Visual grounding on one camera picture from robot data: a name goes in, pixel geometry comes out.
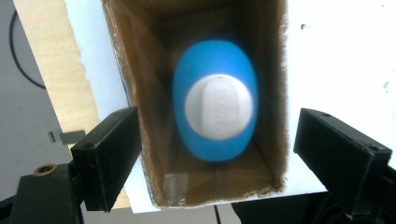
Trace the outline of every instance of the white circle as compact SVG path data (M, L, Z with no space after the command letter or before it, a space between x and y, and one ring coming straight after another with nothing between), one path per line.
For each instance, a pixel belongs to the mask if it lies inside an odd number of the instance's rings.
M253 100L240 80L214 74L194 83L184 109L187 122L195 132L212 140L225 140L248 126L253 116Z

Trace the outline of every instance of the white surface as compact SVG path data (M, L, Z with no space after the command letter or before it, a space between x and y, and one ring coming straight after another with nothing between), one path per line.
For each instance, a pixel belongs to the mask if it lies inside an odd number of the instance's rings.
M192 85L186 97L185 113L187 122L198 134L225 140L248 126L253 115L253 100L240 80L215 74Z
M103 11L99 1L66 3L87 79L104 118L125 107L126 98L105 32ZM289 1L289 17L290 156L287 189L275 196L324 190L292 152L301 107L332 114L385 146L396 148L396 2ZM389 164L396 167L394 157ZM141 166L136 165L125 186L134 212L154 210Z

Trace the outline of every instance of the cardboard box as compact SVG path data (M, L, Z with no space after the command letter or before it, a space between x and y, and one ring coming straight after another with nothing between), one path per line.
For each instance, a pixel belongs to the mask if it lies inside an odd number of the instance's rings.
M114 51L138 106L142 163L154 205L194 207L244 201L284 188L288 157L284 34L285 1L103 0ZM205 162L185 148L172 111L177 61L192 44L234 42L257 74L259 114L245 152Z

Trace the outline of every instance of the black object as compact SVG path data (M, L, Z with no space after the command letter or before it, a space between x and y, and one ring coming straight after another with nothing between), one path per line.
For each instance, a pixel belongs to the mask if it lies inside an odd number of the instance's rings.
M303 108L294 152L350 215L368 215L375 204L396 217L392 151L343 121Z
M0 223L83 223L83 201L109 212L141 151L137 109L111 114L71 150L70 163L21 178L15 198L0 203Z
M14 60L14 63L17 65L18 70L20 70L21 74L32 84L37 86L40 89L45 90L46 87L39 84L38 82L32 80L26 72L23 70L23 68L20 65L20 62L18 61L17 54L15 53L15 48L14 48L14 24L15 20L17 19L18 13L17 10L14 11L14 14L12 15L11 22L9 24L9 31L8 31L8 40L9 40L9 48L11 49L11 54L12 54L12 59Z

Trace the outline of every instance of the blue object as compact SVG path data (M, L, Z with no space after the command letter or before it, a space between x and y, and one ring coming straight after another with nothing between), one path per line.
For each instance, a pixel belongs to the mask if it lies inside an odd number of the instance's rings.
M191 88L202 78L215 74L239 80L252 100L251 119L246 127L237 135L221 140L202 136L191 127L186 117L186 98ZM237 157L248 146L258 110L257 82L247 55L235 44L222 40L208 40L191 46L177 65L173 104L181 138L193 155L204 161L227 161Z

